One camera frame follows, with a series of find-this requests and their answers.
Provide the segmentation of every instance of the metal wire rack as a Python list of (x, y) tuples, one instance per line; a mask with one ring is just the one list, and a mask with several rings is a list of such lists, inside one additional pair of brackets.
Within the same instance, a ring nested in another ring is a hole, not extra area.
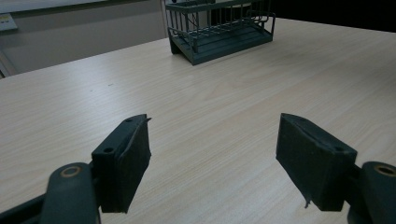
[[(272, 0), (185, 0), (166, 4), (172, 53), (204, 63), (273, 40)], [(270, 23), (271, 29), (265, 29)]]

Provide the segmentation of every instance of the wire basket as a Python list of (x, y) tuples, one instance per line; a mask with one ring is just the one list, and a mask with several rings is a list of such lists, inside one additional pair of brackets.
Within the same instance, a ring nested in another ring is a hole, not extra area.
[(187, 0), (166, 4), (173, 54), (204, 63), (273, 40), (276, 16), (271, 0)]

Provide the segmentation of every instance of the power outlet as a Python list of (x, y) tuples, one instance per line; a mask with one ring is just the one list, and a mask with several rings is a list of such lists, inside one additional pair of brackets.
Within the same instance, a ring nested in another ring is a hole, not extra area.
[(12, 19), (11, 14), (0, 14), (0, 31), (15, 29), (18, 29), (18, 26)]

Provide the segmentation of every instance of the dark background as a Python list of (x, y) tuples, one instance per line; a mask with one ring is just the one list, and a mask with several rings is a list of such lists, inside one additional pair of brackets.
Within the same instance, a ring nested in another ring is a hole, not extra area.
[(273, 0), (279, 18), (396, 33), (395, 0)]

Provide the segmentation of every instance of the wooden table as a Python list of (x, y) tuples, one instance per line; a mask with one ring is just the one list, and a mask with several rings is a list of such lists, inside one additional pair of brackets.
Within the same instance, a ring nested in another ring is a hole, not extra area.
[(276, 161), (280, 113), (396, 165), (396, 34), (279, 19), (274, 42), (196, 66), (167, 39), (0, 80), (0, 212), (46, 190), (123, 120), (152, 158), (128, 215), (104, 223), (347, 223)]

